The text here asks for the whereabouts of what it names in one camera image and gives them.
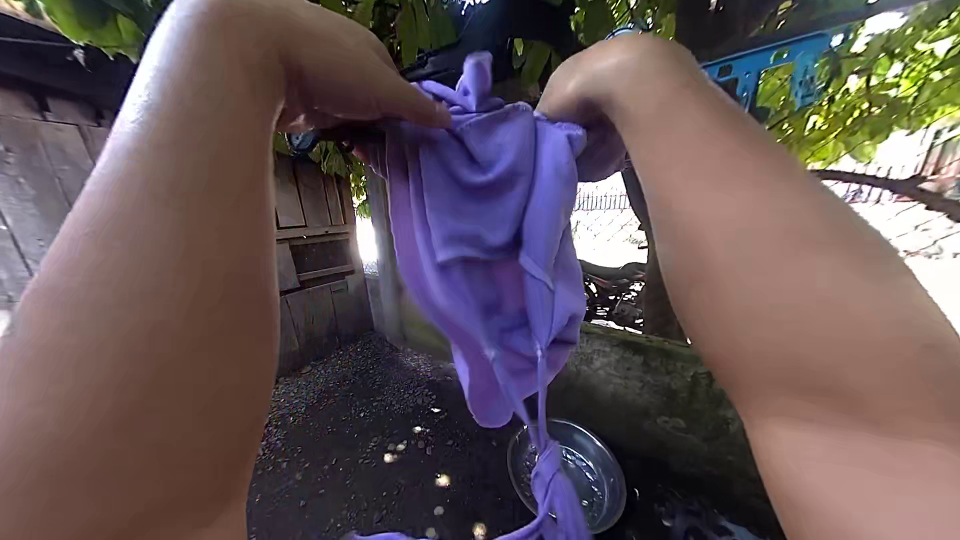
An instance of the metal bowl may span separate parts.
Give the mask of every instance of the metal bowl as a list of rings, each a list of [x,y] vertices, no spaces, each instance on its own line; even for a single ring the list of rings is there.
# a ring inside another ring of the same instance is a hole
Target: metal bowl
[[[613,527],[627,503],[627,482],[613,453],[596,435],[573,422],[550,419],[546,430],[561,446],[564,472],[580,497],[590,532]],[[507,447],[507,468],[516,493],[534,513],[537,501],[530,489],[530,474],[536,464],[537,449],[524,427]]]

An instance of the purple cloth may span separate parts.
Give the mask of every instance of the purple cloth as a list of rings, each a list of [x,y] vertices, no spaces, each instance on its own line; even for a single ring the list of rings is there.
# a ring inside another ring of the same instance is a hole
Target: purple cloth
[[[419,84],[453,115],[448,130],[385,126],[368,149],[387,178],[396,258],[424,314],[450,340],[477,423],[498,428],[539,392],[538,516],[502,538],[589,538],[580,500],[545,430],[547,384],[577,345],[586,312],[570,213],[577,182],[610,176],[622,143],[588,146],[585,130],[551,122],[525,103],[490,96],[489,53],[470,55],[455,89]],[[549,513],[557,515],[554,522]],[[398,536],[378,540],[393,540]]]

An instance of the wooden plank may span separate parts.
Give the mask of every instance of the wooden plank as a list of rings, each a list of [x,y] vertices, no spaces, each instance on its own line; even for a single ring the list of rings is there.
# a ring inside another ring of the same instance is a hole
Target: wooden plank
[[[371,167],[365,167],[367,176],[367,199],[373,230],[376,231],[376,270],[379,279],[379,299],[382,310],[383,334],[395,346],[405,346],[400,300],[403,285],[396,265],[394,234],[390,230],[390,205],[387,202],[387,181]]]
[[[353,231],[353,225],[331,225],[329,227],[302,227],[299,229],[284,229],[277,231],[275,237],[277,240],[288,238],[300,238],[305,236],[320,236],[322,234],[349,233]]]
[[[0,212],[33,274],[67,213],[37,124],[0,117]]]
[[[63,197],[67,205],[73,207],[84,188],[86,177],[93,170],[93,160],[86,151],[80,129],[70,124],[52,122],[39,122],[36,127]]]
[[[0,86],[0,116],[39,120],[43,116],[34,96],[16,88]]]
[[[30,276],[13,235],[0,222],[0,303],[19,302]]]
[[[337,315],[337,335],[341,343],[346,343],[372,330],[373,319],[363,274],[348,276],[341,283],[345,286],[332,287],[333,310]]]
[[[285,296],[280,297],[280,344],[277,363],[277,372],[280,375],[300,368],[309,361],[300,351],[300,342],[297,340],[297,329],[290,314],[290,306]]]
[[[319,244],[321,242],[334,242],[336,240],[349,240],[350,233],[327,233],[319,236],[297,236],[290,238],[290,245],[297,246],[301,244]]]
[[[337,323],[329,285],[318,285],[286,295],[297,341],[313,360],[337,346]]]
[[[297,280],[297,268],[294,267],[294,258],[290,255],[289,242],[276,243],[276,283],[281,291],[300,286],[300,281]]]
[[[324,268],[323,270],[313,270],[311,272],[303,272],[297,274],[297,279],[305,282],[307,280],[313,280],[316,278],[322,278],[323,276],[332,276],[333,274],[346,274],[347,272],[353,271],[353,265],[348,264],[346,266],[334,266],[332,268]]]
[[[293,163],[286,156],[274,159],[274,190],[276,193],[276,222],[279,227],[303,227],[303,209],[297,181],[294,180]]]
[[[100,158],[100,153],[107,144],[107,137],[110,135],[110,128],[97,128],[93,126],[81,126],[80,135],[84,136],[84,144],[90,158],[94,161]]]
[[[330,225],[344,224],[344,211],[340,206],[340,191],[337,181],[330,175],[324,175],[324,189],[326,190],[326,204],[330,210]]]
[[[326,204],[326,188],[320,166],[310,160],[294,161],[294,176],[300,187],[300,201],[303,202],[303,217],[308,227],[328,227],[330,210]]]
[[[97,110],[88,103],[47,96],[47,108],[49,110],[43,116],[51,122],[64,122],[79,126],[97,125]]]
[[[357,218],[353,211],[353,192],[350,191],[350,179],[338,178],[337,188],[340,190],[340,203],[344,209],[344,223],[356,223]]]

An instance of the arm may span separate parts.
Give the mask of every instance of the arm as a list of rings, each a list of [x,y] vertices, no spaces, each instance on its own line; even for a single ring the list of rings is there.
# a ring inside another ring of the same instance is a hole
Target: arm
[[[540,109],[623,136],[673,306],[790,538],[954,535],[960,339],[895,251],[680,47],[578,56]]]
[[[246,537],[276,369],[281,106],[444,122],[339,15],[174,2],[0,344],[0,536]]]

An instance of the motorcycle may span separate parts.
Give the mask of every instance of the motorcycle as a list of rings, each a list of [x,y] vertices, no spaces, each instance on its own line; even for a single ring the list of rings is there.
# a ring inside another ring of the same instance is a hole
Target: motorcycle
[[[642,292],[645,262],[628,262],[619,268],[580,260],[587,294],[585,321],[604,320],[636,331],[642,330]]]

